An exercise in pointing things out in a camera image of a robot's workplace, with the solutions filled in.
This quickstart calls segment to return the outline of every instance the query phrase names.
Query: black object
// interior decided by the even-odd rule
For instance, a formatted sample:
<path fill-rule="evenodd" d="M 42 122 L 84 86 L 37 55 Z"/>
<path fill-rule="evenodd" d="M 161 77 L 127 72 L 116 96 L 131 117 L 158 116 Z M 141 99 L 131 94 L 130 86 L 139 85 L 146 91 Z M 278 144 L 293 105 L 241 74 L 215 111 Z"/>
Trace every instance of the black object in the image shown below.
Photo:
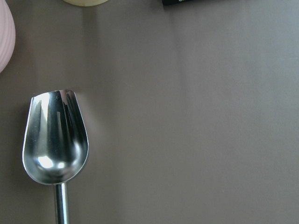
<path fill-rule="evenodd" d="M 165 5 L 165 6 L 184 2 L 184 1 L 190 1 L 190 0 L 162 0 L 163 5 Z"/>

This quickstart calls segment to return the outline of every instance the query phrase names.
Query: gray surface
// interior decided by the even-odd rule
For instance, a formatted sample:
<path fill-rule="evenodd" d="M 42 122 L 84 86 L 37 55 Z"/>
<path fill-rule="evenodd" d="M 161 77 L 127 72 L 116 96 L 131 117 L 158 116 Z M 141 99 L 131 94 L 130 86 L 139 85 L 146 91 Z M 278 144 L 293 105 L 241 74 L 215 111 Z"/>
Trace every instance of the gray surface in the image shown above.
<path fill-rule="evenodd" d="M 54 223 L 21 164 L 30 98 L 77 93 L 90 141 L 72 224 L 297 224 L 299 2 L 7 1 L 0 223 Z"/>

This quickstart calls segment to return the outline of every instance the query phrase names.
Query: silver scoop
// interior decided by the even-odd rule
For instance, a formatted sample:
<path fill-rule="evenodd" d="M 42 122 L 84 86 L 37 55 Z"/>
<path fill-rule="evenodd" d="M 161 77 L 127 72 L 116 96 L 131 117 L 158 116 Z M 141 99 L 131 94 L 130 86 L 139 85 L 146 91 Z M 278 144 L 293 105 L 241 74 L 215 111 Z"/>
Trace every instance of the silver scoop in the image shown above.
<path fill-rule="evenodd" d="M 54 184 L 56 220 L 68 224 L 66 182 L 84 166 L 88 139 L 75 93 L 59 90 L 31 99 L 23 145 L 27 174 L 41 184 Z"/>

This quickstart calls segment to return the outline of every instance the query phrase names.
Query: scoop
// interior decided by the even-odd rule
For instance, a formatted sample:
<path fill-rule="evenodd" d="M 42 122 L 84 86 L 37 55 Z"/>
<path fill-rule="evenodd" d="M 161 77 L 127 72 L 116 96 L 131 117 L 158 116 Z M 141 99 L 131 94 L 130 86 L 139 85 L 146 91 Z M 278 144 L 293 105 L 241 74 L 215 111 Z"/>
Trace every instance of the scoop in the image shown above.
<path fill-rule="evenodd" d="M 88 139 L 75 93 L 59 90 L 31 99 L 22 160 L 36 182 L 54 185 L 57 224 L 68 224 L 66 182 L 83 168 Z"/>

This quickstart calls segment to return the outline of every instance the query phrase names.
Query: ridged pink surface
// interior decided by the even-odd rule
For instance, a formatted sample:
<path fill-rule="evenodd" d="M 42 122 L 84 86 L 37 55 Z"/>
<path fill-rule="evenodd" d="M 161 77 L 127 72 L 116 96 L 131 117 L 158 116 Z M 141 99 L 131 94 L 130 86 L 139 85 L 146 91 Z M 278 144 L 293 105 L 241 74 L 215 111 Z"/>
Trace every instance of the ridged pink surface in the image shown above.
<path fill-rule="evenodd" d="M 5 0 L 0 0 L 0 72 L 9 62 L 14 51 L 14 20 Z"/>

